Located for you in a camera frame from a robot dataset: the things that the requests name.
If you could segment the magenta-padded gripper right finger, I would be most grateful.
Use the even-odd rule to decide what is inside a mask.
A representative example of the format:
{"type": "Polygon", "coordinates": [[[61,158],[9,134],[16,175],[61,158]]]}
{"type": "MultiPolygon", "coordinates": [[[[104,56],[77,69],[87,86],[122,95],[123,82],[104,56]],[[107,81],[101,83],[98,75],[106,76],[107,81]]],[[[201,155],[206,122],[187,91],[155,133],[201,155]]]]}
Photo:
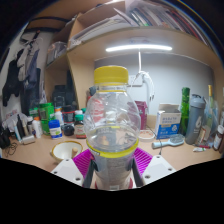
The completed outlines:
{"type": "Polygon", "coordinates": [[[132,164],[136,187],[143,187],[175,172],[175,169],[161,156],[152,156],[137,148],[132,164]]]}

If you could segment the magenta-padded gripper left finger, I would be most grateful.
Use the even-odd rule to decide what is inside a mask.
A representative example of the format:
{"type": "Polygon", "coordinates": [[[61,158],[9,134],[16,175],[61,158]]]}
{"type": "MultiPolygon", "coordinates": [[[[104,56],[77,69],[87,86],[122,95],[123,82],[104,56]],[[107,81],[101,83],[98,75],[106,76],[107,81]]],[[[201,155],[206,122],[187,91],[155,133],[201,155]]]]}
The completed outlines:
{"type": "Polygon", "coordinates": [[[89,150],[73,159],[62,160],[51,173],[84,188],[95,184],[93,156],[89,150]]]}

